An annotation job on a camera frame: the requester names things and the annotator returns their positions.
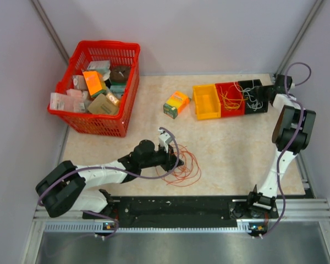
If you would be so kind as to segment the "brown cardboard box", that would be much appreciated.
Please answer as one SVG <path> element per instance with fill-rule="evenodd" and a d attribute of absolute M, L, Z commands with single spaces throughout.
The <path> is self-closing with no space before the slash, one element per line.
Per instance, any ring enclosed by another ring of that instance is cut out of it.
<path fill-rule="evenodd" d="M 99 94 L 88 106 L 87 110 L 91 114 L 116 115 L 119 107 L 114 105 L 106 95 Z"/>

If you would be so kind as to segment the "yellow plastic bin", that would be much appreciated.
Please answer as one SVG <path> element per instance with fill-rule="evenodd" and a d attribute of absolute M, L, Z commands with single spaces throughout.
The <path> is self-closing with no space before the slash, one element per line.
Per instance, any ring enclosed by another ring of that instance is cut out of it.
<path fill-rule="evenodd" d="M 215 84 L 193 86 L 192 99 L 195 103 L 197 120 L 221 117 L 221 102 Z"/>

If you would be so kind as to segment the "brown round tape roll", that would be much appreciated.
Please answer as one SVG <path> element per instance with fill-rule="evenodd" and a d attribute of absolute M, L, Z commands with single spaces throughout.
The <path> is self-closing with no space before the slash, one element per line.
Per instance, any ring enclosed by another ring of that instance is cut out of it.
<path fill-rule="evenodd" d="M 110 81 L 113 84 L 125 84 L 128 81 L 131 67 L 119 65 L 114 67 L 110 73 Z"/>

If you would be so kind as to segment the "teal white box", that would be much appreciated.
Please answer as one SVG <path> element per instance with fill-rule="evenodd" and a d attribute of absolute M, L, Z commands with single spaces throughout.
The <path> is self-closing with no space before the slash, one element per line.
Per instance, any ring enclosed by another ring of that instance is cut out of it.
<path fill-rule="evenodd" d="M 87 66 L 87 71 L 97 71 L 104 74 L 109 71 L 111 63 L 109 60 L 95 60 L 91 61 Z"/>

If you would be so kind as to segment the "orange green sponge pack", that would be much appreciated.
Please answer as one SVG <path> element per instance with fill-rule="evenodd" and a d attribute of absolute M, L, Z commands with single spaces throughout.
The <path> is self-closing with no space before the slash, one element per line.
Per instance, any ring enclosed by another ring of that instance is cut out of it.
<path fill-rule="evenodd" d="M 191 102 L 186 94 L 176 91 L 163 105 L 163 113 L 175 119 L 183 109 Z"/>

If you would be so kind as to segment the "pink clear box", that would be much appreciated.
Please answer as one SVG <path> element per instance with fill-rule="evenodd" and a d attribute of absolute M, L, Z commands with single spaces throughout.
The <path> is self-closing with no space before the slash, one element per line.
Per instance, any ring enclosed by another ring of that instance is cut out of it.
<path fill-rule="evenodd" d="M 76 98 L 56 92 L 52 92 L 50 95 L 49 108 L 55 111 L 72 113 L 85 112 L 85 105 L 82 98 Z"/>

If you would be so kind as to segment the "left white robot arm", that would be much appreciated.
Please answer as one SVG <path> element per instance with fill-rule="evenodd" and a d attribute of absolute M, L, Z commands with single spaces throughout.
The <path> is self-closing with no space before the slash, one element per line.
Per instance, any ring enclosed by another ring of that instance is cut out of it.
<path fill-rule="evenodd" d="M 51 218 L 60 217 L 68 211 L 90 211 L 102 218 L 112 215 L 114 206 L 109 194 L 100 187 L 106 184 L 124 184 L 141 177 L 145 168 L 162 167 L 167 174 L 184 162 L 168 141 L 155 145 L 142 140 L 133 151 L 116 161 L 94 165 L 77 166 L 63 161 L 37 185 L 38 205 Z"/>

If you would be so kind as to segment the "black plastic bin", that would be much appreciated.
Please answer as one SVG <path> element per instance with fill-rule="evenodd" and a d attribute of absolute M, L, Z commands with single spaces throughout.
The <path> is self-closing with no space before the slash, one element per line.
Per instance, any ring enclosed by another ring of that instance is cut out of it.
<path fill-rule="evenodd" d="M 256 98 L 256 88 L 261 86 L 259 79 L 238 81 L 237 90 L 241 92 L 244 99 L 245 115 L 266 113 L 268 111 L 267 102 L 259 102 Z"/>

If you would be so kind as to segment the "red plastic bin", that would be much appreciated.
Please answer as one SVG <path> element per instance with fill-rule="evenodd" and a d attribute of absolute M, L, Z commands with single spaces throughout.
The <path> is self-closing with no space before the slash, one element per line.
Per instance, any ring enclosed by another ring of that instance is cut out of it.
<path fill-rule="evenodd" d="M 218 98 L 221 103 L 221 117 L 243 116 L 245 112 L 244 99 L 237 90 L 238 82 L 216 83 Z"/>

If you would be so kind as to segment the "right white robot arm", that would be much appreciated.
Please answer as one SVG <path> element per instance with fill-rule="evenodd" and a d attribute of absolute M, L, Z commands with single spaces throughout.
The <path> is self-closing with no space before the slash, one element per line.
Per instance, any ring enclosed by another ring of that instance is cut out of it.
<path fill-rule="evenodd" d="M 316 112 L 297 102 L 296 97 L 289 93 L 292 87 L 292 77 L 278 74 L 273 85 L 257 88 L 259 97 L 280 114 L 272 134 L 275 154 L 271 167 L 262 185 L 255 186 L 247 196 L 245 209 L 254 218 L 273 211 L 281 180 L 291 162 L 307 148 L 311 139 Z"/>

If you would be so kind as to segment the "orange box in basket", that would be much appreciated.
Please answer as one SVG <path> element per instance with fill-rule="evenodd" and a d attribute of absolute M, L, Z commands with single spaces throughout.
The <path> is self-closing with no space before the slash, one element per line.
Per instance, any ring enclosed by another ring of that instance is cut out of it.
<path fill-rule="evenodd" d="M 107 86 L 103 80 L 103 76 L 97 71 L 84 71 L 83 76 L 92 98 L 97 97 L 100 94 L 107 93 Z"/>

